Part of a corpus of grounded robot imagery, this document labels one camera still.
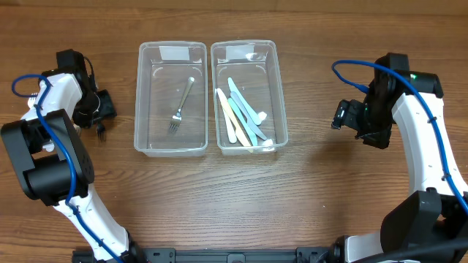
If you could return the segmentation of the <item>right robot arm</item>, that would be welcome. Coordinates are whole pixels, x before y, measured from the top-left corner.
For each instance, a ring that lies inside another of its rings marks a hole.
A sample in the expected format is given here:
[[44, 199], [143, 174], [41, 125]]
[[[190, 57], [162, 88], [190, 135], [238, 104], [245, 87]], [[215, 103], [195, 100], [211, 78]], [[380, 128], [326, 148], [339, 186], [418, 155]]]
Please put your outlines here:
[[339, 102], [331, 126], [354, 129], [365, 145], [384, 149], [401, 134], [408, 197], [372, 234], [343, 236], [326, 262], [460, 262], [467, 253], [467, 183], [454, 159], [437, 75], [410, 69], [404, 54], [371, 63], [373, 80], [359, 85], [363, 101]]

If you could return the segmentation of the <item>white plastic knife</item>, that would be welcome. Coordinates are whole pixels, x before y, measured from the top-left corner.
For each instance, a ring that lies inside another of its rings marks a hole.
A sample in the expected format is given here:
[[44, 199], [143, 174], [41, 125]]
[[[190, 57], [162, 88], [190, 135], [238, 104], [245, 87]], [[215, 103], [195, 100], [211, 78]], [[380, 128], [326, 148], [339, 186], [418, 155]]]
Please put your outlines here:
[[245, 115], [247, 119], [247, 125], [249, 128], [260, 138], [263, 140], [267, 140], [267, 137], [264, 135], [264, 133], [260, 130], [260, 128], [254, 123], [252, 120], [250, 114], [248, 114], [247, 109], [245, 108], [244, 104], [242, 103], [241, 99], [235, 92], [231, 92], [230, 96], [233, 98], [234, 102], [238, 105], [239, 109], [241, 112]]
[[254, 111], [254, 109], [250, 106], [250, 104], [245, 100], [242, 96], [241, 92], [238, 90], [237, 85], [234, 83], [233, 79], [229, 77], [227, 79], [229, 88], [232, 92], [236, 93], [241, 100], [242, 105], [245, 107], [246, 111], [248, 112], [249, 116], [253, 120], [254, 124], [259, 126], [261, 124], [261, 120], [259, 115]]
[[234, 129], [231, 117], [230, 117], [231, 107], [228, 103], [227, 97], [225, 96], [224, 92], [220, 88], [216, 89], [216, 94], [218, 95], [219, 101], [222, 106], [222, 111], [224, 114], [224, 121], [225, 121], [226, 129], [227, 129], [228, 140], [231, 144], [234, 144], [235, 142], [237, 142], [237, 137], [235, 135], [235, 129]]

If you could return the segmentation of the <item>cream yellow plastic knife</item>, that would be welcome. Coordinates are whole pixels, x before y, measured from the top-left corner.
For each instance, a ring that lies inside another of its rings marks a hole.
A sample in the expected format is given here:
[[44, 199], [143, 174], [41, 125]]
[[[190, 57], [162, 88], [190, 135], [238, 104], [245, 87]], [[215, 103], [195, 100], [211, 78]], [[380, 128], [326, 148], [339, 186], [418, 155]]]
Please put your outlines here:
[[244, 130], [241, 128], [238, 117], [234, 113], [233, 107], [231, 106], [231, 103], [229, 103], [228, 98], [220, 88], [216, 89], [216, 95], [219, 98], [222, 110], [226, 112], [227, 122], [230, 123], [233, 127], [233, 133], [234, 137], [236, 138], [236, 141], [244, 147], [243, 149], [223, 147], [223, 154], [228, 156], [234, 156], [245, 154], [246, 152], [253, 153], [252, 144], [250, 143], [249, 139], [244, 133]]

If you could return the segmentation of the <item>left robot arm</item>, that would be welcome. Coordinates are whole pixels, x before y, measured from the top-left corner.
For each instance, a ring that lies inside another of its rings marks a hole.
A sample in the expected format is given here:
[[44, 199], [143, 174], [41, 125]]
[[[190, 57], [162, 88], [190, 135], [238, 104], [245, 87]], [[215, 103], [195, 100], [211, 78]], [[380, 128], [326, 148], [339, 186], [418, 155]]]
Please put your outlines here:
[[103, 121], [116, 117], [112, 99], [99, 90], [91, 61], [73, 49], [56, 54], [57, 67], [34, 79], [29, 110], [4, 124], [1, 139], [24, 194], [69, 219], [91, 247], [91, 262], [146, 262], [142, 248], [109, 213], [94, 187], [94, 167], [80, 139], [95, 127], [105, 141]]

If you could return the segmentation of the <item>short metal fork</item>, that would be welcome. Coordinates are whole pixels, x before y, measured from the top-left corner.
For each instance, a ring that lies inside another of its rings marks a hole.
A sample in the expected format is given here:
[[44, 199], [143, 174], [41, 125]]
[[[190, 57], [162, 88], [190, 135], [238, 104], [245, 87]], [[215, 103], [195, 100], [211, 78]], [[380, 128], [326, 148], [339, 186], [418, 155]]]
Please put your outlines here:
[[106, 132], [105, 126], [101, 122], [99, 122], [97, 124], [97, 136], [100, 142], [104, 142], [106, 140], [105, 132]]

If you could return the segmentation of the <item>long metal fork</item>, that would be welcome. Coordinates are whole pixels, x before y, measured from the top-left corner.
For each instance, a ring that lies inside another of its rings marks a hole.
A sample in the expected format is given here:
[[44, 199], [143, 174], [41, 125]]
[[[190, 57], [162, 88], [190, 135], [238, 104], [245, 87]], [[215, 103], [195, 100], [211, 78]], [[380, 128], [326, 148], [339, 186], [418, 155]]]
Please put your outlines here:
[[170, 119], [170, 125], [169, 125], [169, 133], [170, 134], [175, 134], [177, 132], [179, 126], [181, 125], [181, 122], [182, 122], [181, 111], [182, 111], [182, 108], [184, 106], [186, 98], [188, 97], [188, 94], [189, 94], [194, 82], [195, 82], [194, 77], [189, 77], [187, 79], [186, 87], [185, 87], [184, 93], [183, 93], [183, 95], [181, 97], [181, 101], [180, 101], [180, 103], [178, 105], [178, 108], [177, 108], [175, 114]]

